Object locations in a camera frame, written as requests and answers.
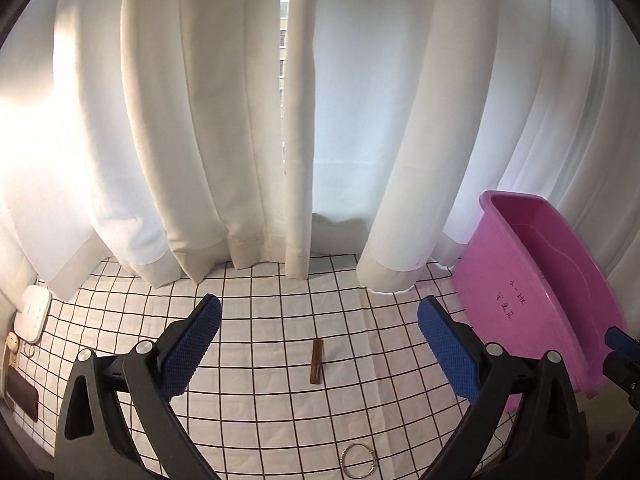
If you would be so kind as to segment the white curtain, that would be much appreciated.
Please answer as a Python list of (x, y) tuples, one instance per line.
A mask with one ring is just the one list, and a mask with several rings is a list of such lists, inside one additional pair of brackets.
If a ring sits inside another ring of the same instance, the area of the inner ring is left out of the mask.
[(639, 0), (1, 0), (1, 289), (359, 256), (399, 292), (487, 190), (639, 281)]

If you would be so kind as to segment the brown snap hair clip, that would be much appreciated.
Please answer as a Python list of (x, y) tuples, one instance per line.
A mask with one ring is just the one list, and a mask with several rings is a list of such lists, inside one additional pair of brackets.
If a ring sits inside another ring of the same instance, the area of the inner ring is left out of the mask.
[(309, 382), (311, 385), (322, 383), (323, 340), (314, 338), (311, 347)]

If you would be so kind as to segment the white grid tablecloth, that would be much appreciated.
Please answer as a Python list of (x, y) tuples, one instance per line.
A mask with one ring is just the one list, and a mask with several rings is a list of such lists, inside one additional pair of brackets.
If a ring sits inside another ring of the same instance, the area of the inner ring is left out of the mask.
[[(53, 300), (38, 344), (21, 348), (20, 374), (38, 391), (38, 422), (14, 408), (29, 444), (54, 452), (58, 413), (82, 348), (128, 351), (187, 316), (207, 294), (224, 319), (186, 392), (171, 403), (225, 479), (415, 479), (468, 409), (416, 322), (433, 296), (456, 320), (464, 310), (447, 268), (429, 263), (396, 294), (362, 287), (353, 255), (316, 257), (309, 278), (277, 263), (222, 264), (201, 283), (153, 288), (102, 261), (71, 300)], [(322, 383), (309, 382), (323, 340)]]

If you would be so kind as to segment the white flat device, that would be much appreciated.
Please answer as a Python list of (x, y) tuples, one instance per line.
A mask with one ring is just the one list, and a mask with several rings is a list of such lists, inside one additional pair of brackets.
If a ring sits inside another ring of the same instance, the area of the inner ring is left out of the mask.
[(14, 318), (14, 332), (28, 344), (41, 337), (49, 313), (51, 293), (46, 286), (29, 285), (23, 292), (21, 307)]

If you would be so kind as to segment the pink plastic bin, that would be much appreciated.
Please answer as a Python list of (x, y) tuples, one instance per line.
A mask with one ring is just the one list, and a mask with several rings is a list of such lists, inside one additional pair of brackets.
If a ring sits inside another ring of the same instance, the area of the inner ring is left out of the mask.
[(575, 391), (605, 384), (606, 331), (625, 328), (610, 285), (572, 227), (533, 194), (486, 191), (480, 223), (452, 268), (474, 332), (514, 356), (562, 356)]

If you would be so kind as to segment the small cream round gadget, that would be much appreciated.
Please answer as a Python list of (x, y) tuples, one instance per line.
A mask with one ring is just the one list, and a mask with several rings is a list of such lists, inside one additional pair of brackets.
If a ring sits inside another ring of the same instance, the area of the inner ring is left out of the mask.
[(21, 341), (16, 333), (8, 333), (6, 337), (6, 348), (8, 348), (11, 356), (17, 356), (20, 353)]

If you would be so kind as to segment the dark red phone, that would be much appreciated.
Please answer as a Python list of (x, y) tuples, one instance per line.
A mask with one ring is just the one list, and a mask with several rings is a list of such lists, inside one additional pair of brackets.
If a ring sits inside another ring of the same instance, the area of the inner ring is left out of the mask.
[(38, 391), (14, 367), (9, 371), (9, 396), (33, 422), (38, 422)]

